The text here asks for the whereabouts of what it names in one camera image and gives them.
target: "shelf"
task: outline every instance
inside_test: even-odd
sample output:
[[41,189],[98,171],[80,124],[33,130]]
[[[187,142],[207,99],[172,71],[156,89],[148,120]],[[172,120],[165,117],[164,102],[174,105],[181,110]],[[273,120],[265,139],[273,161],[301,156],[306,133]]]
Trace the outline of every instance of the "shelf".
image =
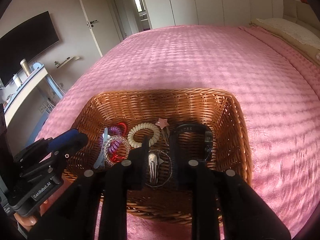
[[64,66],[65,64],[67,64],[67,63],[68,63],[69,61],[71,61],[71,60],[78,60],[78,59],[80,59],[80,57],[78,57],[78,56],[70,57],[69,59],[66,59],[64,62],[62,62],[62,63],[60,64],[60,66],[57,67],[57,69],[61,68],[62,66]]

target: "hand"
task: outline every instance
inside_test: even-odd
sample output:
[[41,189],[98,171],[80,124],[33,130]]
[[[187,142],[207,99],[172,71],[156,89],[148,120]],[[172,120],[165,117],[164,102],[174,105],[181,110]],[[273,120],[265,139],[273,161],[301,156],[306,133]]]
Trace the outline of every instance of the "hand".
[[[43,204],[40,206],[40,215],[42,216],[51,205],[64,193],[64,191],[71,185],[71,182],[67,180],[64,176],[62,176],[64,181],[63,185],[53,193]],[[14,214],[15,219],[22,225],[27,231],[30,231],[32,226],[34,226],[38,219],[35,216],[30,216],[23,218],[18,213]]]

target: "bedroom wall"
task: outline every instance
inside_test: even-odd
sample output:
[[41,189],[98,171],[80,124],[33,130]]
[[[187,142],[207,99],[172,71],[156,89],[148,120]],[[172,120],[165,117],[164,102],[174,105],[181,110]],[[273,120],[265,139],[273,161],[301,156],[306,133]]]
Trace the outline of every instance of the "bedroom wall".
[[[79,0],[13,0],[0,19],[0,37],[15,26],[49,11],[60,42],[48,49],[37,61],[46,65],[49,73],[63,89],[68,90],[95,61],[100,58],[97,47],[86,26]],[[67,57],[81,59],[70,62],[57,70],[55,61],[63,62]],[[2,100],[16,91],[15,85],[0,91]],[[44,98],[34,90],[16,113],[8,128],[9,144],[13,152],[22,149],[42,115],[39,111]]]
[[[68,90],[100,57],[86,26],[79,0],[13,0],[0,19],[0,37],[44,11],[49,11],[60,42],[38,57],[37,61],[44,63],[56,81],[63,83]],[[63,62],[73,55],[80,56],[81,60],[55,69],[55,61]]]

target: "wall-mounted tv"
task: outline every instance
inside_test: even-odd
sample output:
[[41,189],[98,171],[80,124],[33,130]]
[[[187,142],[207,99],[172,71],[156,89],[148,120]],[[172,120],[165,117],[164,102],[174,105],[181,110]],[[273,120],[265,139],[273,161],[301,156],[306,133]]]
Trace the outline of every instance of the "wall-mounted tv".
[[49,12],[32,17],[0,38],[0,79],[4,86],[27,62],[59,41]]

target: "beaded bracelet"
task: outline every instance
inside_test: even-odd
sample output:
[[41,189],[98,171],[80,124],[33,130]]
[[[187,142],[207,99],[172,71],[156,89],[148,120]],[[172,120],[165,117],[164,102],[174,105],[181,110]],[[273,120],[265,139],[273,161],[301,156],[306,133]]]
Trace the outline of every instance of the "beaded bracelet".
[[108,147],[110,147],[110,144],[115,141],[122,143],[125,147],[125,157],[123,159],[128,158],[129,151],[130,151],[130,145],[129,145],[128,141],[123,136],[119,136],[119,135],[111,136],[108,140],[106,140],[106,142],[103,145],[103,154],[105,157],[105,161],[106,161],[107,165],[109,165],[110,167],[115,165],[116,162],[113,162],[112,160],[110,160],[109,155],[108,155]]
[[153,137],[149,140],[149,147],[154,145],[160,136],[160,131],[158,127],[152,123],[141,123],[133,127],[128,133],[128,143],[133,148],[139,148],[142,146],[142,143],[138,143],[133,139],[134,134],[141,129],[150,129],[153,130]]

